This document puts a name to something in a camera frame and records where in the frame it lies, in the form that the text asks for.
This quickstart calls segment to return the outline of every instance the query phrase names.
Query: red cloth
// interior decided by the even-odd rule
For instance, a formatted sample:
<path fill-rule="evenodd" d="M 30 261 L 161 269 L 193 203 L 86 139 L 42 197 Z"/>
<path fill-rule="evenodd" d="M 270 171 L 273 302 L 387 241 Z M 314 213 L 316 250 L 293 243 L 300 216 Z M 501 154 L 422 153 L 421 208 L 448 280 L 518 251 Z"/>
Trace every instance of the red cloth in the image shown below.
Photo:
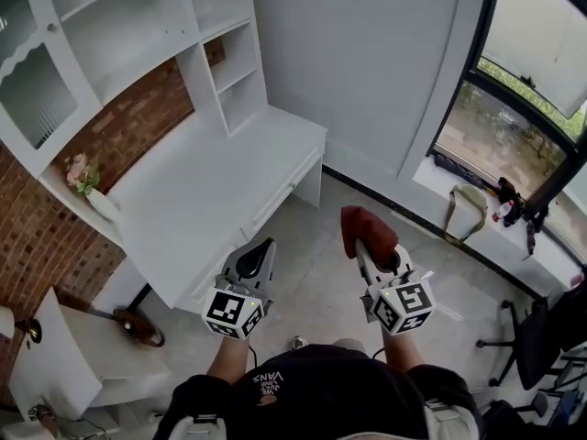
<path fill-rule="evenodd" d="M 349 259 L 357 257 L 355 243 L 360 239 L 373 262 L 383 266 L 392 257 L 398 243 L 395 232 L 381 218 L 362 207 L 342 207 L 340 228 Z"/>

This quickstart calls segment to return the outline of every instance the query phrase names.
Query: black t-shirt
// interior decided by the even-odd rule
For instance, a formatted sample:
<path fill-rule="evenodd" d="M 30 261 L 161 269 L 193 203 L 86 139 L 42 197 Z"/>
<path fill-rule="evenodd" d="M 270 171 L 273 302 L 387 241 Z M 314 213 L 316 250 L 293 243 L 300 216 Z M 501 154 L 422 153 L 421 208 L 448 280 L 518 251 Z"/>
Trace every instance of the black t-shirt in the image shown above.
<path fill-rule="evenodd" d="M 425 402 L 438 400 L 481 417 L 465 381 L 421 365 L 406 375 L 362 352 L 311 345 L 274 357 L 234 386 L 196 375 L 173 392 L 155 440 L 168 438 L 184 417 L 215 414 L 228 439 L 340 438 L 377 432 L 428 438 Z"/>

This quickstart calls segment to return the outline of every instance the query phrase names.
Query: desk drawer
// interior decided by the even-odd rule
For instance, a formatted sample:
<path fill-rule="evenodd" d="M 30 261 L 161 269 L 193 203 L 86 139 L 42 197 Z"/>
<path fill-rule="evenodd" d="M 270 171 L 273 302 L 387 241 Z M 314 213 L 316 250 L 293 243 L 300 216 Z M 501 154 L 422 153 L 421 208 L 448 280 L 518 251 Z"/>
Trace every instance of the desk drawer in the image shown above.
<path fill-rule="evenodd" d="M 222 267 L 227 261 L 228 256 L 246 244 L 247 239 L 239 230 L 229 243 L 216 253 L 214 258 L 205 267 L 205 270 L 194 280 L 194 285 L 183 294 L 183 297 L 175 306 L 186 312 L 200 314 L 204 309 L 205 296 L 208 294 L 208 289 L 215 285 L 215 277 L 222 272 Z"/>
<path fill-rule="evenodd" d="M 253 217 L 253 219 L 242 228 L 242 233 L 248 241 L 250 241 L 260 228 L 265 225 L 265 222 L 269 220 L 269 217 L 273 215 L 277 207 L 279 207 L 283 201 L 287 198 L 290 193 L 295 189 L 295 186 L 304 178 L 304 176 L 312 169 L 316 164 L 322 152 L 319 147 L 316 147 L 312 152 L 302 161 L 290 177 L 283 183 L 277 192 L 271 197 L 271 199 L 263 205 L 260 211 Z"/>

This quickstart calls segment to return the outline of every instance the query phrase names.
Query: sneaker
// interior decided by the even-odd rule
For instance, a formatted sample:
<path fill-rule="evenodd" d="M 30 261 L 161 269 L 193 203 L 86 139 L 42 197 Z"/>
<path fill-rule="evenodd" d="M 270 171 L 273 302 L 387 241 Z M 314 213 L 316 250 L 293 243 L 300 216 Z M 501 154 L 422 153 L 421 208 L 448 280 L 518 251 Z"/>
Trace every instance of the sneaker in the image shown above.
<path fill-rule="evenodd" d="M 306 341 L 300 335 L 296 335 L 292 342 L 290 342 L 290 350 L 296 350 L 298 348 L 306 347 L 308 345 L 308 341 Z"/>

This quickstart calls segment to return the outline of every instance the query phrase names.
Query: window frame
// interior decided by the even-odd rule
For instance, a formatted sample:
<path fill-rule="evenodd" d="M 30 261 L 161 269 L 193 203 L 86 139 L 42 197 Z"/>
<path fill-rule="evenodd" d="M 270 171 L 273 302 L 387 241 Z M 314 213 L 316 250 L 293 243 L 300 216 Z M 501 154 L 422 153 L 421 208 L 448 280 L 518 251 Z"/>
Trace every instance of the window frame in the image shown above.
<path fill-rule="evenodd" d="M 587 0 L 568 1 L 587 17 Z M 479 60 L 482 57 L 489 29 L 493 22 L 493 13 L 496 3 L 497 0 L 483 0 L 477 29 L 473 35 L 471 49 L 460 75 L 457 89 L 450 99 L 447 111 L 442 118 L 440 127 L 438 128 L 426 155 L 429 156 L 435 150 L 438 137 L 449 118 L 450 112 L 453 109 L 464 82 L 468 82 L 473 86 L 484 90 L 486 93 L 495 97 L 498 101 L 510 106 L 519 115 L 525 117 L 528 122 L 544 133 L 565 153 L 565 159 L 561 164 L 546 178 L 542 185 L 527 198 L 524 219 L 529 220 L 541 209 L 550 204 L 550 202 L 562 192 L 572 178 L 581 170 L 585 163 L 587 163 L 587 132 L 584 130 L 577 141 L 573 141 L 559 126 L 528 102 L 524 97 L 477 67 Z M 585 258 L 587 257 L 583 257 L 577 248 L 573 246 L 572 243 L 558 230 L 553 229 L 553 227 L 548 227 L 548 222 L 545 222 L 544 229 L 548 235 L 551 236 L 557 244 L 562 246 L 579 264 L 584 263 Z"/>

